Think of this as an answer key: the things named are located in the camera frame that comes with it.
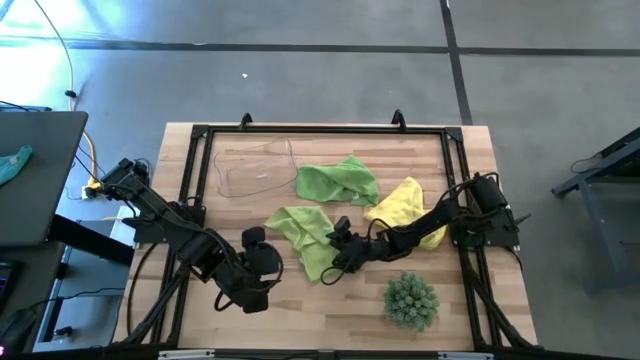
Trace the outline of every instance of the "gray floor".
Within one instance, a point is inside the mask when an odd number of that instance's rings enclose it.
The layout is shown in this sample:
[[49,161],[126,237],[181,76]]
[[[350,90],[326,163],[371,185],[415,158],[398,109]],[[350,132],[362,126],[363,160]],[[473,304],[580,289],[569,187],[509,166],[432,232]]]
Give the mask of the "gray floor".
[[[437,0],[42,0],[63,34],[165,42],[445,46]],[[458,43],[477,47],[638,48],[631,0],[450,0]],[[0,35],[49,36],[31,1]],[[168,121],[385,123],[396,108],[421,124],[460,124],[448,55],[72,51],[80,110],[99,163],[155,162]],[[524,276],[541,345],[640,357],[640,292],[588,296],[602,276],[577,194],[549,189],[569,165],[640,125],[640,59],[463,56],[474,124],[491,130],[507,198],[522,225]],[[0,99],[64,109],[68,70],[56,44],[0,48]],[[87,176],[76,166],[71,196]],[[63,198],[71,218],[117,204]],[[633,237],[636,232],[627,232]]]

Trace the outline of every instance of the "green spiky ball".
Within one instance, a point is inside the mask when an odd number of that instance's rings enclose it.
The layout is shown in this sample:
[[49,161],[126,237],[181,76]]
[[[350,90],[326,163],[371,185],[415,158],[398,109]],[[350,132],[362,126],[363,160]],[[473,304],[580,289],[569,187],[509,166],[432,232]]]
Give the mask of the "green spiky ball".
[[438,296],[433,286],[413,273],[403,272],[400,279],[390,280],[384,293],[384,310],[398,326],[424,331],[438,314]]

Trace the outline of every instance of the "green cloth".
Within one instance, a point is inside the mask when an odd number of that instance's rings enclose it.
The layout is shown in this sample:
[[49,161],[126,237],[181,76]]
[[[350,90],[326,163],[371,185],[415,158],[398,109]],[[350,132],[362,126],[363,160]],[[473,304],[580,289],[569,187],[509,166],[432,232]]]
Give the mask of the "green cloth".
[[300,255],[309,280],[320,280],[322,272],[331,267],[338,250],[329,245],[327,234],[333,225],[319,206],[283,207],[264,225],[282,233]]
[[301,166],[296,191],[301,198],[319,202],[351,201],[366,206],[380,200],[376,177],[353,155],[336,166]]

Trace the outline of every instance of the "clear plastic bag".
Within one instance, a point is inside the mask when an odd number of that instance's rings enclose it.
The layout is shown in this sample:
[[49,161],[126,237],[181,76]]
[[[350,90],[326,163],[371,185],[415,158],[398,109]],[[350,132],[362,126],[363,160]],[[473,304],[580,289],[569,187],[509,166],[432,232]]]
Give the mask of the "clear plastic bag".
[[284,138],[246,149],[227,149],[216,153],[213,166],[218,193],[228,198],[289,187],[293,191],[298,177],[291,143]]

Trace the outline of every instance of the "yellow cloth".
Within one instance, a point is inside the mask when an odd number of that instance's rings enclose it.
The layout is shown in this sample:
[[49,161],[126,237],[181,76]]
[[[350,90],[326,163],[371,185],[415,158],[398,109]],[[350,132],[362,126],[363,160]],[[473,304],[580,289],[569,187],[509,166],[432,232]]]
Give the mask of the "yellow cloth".
[[[371,208],[365,218],[369,221],[379,218],[389,226],[408,225],[431,210],[422,208],[422,187],[413,178],[408,177],[382,200]],[[420,240],[420,247],[433,250],[442,242],[447,227],[443,226]]]

